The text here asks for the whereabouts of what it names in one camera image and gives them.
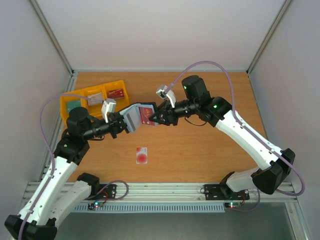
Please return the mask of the red white circle card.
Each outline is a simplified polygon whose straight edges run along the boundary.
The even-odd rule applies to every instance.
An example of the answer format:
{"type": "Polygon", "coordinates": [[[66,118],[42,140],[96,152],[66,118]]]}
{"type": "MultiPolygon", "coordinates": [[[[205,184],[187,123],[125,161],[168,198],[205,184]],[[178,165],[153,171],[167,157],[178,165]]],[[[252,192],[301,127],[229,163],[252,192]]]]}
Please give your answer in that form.
{"type": "Polygon", "coordinates": [[[148,149],[146,147],[136,149],[136,163],[140,165],[148,163],[148,149]]]}

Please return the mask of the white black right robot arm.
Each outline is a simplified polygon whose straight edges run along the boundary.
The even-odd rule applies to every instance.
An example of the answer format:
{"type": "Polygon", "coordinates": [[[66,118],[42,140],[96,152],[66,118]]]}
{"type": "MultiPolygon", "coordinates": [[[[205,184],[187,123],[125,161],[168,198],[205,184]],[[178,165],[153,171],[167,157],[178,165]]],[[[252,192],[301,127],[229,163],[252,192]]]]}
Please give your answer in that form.
{"type": "Polygon", "coordinates": [[[237,112],[233,112],[227,100],[220,96],[212,97],[201,77],[188,76],[182,80],[182,86],[186,95],[182,101],[177,101],[166,85],[156,90],[156,94],[164,101],[149,120],[176,126],[180,118],[197,115],[233,139],[257,164],[250,170],[227,174],[219,184],[221,194],[229,199],[242,190],[258,189],[272,195],[290,174],[287,164],[294,162],[295,153],[289,148],[282,150],[266,140],[237,112]]]}

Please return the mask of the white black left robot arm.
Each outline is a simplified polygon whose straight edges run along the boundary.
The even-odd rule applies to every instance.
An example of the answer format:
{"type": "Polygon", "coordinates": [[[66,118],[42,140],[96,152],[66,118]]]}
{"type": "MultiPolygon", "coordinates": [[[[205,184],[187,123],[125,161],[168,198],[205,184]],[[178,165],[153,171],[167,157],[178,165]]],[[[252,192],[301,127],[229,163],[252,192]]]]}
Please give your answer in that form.
{"type": "Polygon", "coordinates": [[[84,107],[71,110],[66,123],[45,177],[24,208],[5,220],[5,227],[15,240],[53,240],[59,226],[80,202],[96,199],[101,193],[100,179],[89,173],[80,175],[62,197],[59,194],[88,152],[90,140],[106,134],[116,138],[127,129],[120,112],[97,119],[84,107]]]}

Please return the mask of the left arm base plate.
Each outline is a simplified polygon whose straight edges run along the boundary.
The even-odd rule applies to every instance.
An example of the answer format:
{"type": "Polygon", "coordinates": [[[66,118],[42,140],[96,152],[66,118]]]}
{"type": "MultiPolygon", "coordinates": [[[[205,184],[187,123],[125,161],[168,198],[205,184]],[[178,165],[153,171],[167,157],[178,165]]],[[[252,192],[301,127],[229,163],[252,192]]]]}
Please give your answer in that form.
{"type": "Polygon", "coordinates": [[[99,194],[95,196],[89,196],[85,200],[90,201],[101,201],[105,200],[106,198],[109,199],[115,199],[117,194],[117,185],[116,184],[110,184],[105,189],[102,190],[99,194]]]}

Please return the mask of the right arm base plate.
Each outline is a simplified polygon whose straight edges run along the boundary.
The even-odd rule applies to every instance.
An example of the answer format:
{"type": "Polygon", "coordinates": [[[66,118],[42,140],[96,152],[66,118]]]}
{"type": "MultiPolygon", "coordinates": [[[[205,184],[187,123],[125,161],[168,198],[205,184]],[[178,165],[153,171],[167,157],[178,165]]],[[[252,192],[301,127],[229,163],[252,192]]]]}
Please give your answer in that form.
{"type": "Polygon", "coordinates": [[[239,192],[232,191],[228,186],[222,184],[204,184],[200,188],[200,193],[204,194],[206,201],[215,200],[249,200],[250,195],[245,190],[239,192]]]}

